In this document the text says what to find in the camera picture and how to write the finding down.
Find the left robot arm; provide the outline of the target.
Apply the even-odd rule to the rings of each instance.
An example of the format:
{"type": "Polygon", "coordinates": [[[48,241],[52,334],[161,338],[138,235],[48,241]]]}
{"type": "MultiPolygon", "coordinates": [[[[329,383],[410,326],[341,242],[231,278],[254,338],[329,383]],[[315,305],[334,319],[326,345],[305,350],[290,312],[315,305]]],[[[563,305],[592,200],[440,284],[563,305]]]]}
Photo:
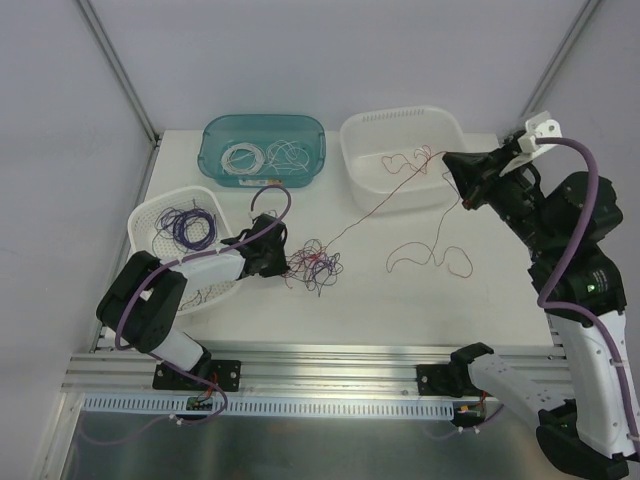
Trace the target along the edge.
{"type": "Polygon", "coordinates": [[[268,214],[253,220],[222,248],[161,261],[147,251],[131,256],[96,309],[97,319],[116,333],[118,349],[132,348],[175,370],[189,389],[212,375],[211,354],[174,326],[183,297],[208,286],[247,277],[270,278],[289,270],[284,222],[268,214]]]}

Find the white tub basket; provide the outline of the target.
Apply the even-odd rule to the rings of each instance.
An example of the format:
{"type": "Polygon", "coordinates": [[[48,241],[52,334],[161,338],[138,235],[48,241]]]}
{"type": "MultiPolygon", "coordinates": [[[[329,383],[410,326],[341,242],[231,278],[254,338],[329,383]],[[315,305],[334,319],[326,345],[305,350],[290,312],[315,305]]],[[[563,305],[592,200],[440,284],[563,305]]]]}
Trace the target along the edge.
{"type": "Polygon", "coordinates": [[[455,117],[434,106],[356,114],[339,137],[354,201],[366,212],[442,205],[451,187],[440,153],[467,150],[455,117]]]}

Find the aluminium frame rail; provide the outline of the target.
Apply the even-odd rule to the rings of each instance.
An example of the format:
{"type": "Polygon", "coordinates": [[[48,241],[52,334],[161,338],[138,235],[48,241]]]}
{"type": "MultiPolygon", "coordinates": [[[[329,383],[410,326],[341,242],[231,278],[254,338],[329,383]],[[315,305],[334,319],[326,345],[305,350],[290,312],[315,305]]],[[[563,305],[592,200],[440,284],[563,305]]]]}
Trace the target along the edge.
{"type": "MultiPolygon", "coordinates": [[[[209,341],[216,359],[241,363],[243,396],[335,399],[417,398],[416,367],[449,360],[450,346],[295,345],[209,341]]],[[[62,391],[149,393],[155,361],[99,349],[72,355],[62,391]]]]}

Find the white perforated tray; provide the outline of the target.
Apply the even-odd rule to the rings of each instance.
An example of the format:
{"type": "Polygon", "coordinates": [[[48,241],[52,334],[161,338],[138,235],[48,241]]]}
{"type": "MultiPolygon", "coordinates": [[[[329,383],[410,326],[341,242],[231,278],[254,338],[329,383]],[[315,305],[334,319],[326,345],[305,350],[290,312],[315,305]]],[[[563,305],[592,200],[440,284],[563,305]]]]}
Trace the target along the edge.
{"type": "Polygon", "coordinates": [[[210,190],[188,186],[154,197],[130,214],[131,251],[147,251],[161,260],[212,250],[234,235],[210,190]]]}

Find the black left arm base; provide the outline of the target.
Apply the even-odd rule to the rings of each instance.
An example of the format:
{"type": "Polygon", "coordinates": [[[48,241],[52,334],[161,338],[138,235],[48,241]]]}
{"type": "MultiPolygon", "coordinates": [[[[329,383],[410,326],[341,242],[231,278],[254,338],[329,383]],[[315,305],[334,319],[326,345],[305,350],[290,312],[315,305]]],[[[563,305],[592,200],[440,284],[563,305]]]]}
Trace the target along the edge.
{"type": "Polygon", "coordinates": [[[237,392],[240,388],[242,362],[239,360],[209,359],[196,366],[187,375],[170,368],[166,363],[156,366],[152,389],[157,391],[204,391],[207,384],[195,377],[216,384],[225,392],[237,392]]]}

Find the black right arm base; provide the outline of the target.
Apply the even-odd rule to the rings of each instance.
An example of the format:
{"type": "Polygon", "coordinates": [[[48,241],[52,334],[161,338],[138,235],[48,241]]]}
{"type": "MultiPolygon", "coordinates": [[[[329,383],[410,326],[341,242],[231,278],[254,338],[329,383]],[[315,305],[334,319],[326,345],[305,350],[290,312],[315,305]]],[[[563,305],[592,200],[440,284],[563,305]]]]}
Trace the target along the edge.
{"type": "Polygon", "coordinates": [[[478,342],[452,352],[446,364],[417,365],[415,370],[418,394],[452,398],[480,396],[482,391],[471,382],[469,366],[478,357],[493,353],[491,347],[478,342]]]}

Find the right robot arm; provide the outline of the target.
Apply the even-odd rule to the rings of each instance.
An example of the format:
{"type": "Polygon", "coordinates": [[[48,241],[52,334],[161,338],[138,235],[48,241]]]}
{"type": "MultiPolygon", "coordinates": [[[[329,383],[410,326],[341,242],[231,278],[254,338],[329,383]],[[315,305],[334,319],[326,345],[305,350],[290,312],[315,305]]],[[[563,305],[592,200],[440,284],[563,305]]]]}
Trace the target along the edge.
{"type": "Polygon", "coordinates": [[[583,479],[621,479],[639,458],[639,403],[625,343],[621,274],[600,248],[622,221],[612,183],[593,154],[567,140],[586,169],[550,194],[516,152],[446,153],[464,208],[491,207],[527,247],[538,306],[561,340],[573,394],[563,397],[509,367],[484,343],[454,351],[443,365],[416,369],[419,391],[462,398],[485,393],[518,415],[547,460],[583,479]]]}

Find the teal plastic bin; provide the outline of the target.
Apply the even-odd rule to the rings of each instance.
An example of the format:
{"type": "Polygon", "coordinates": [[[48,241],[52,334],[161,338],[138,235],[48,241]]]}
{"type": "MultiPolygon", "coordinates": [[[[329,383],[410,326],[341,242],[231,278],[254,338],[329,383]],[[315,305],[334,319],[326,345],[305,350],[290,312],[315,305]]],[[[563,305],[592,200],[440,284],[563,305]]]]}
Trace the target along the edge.
{"type": "Polygon", "coordinates": [[[233,114],[205,127],[197,164],[223,187],[292,189],[309,185],[325,158],[325,130],[310,116],[233,114]]]}

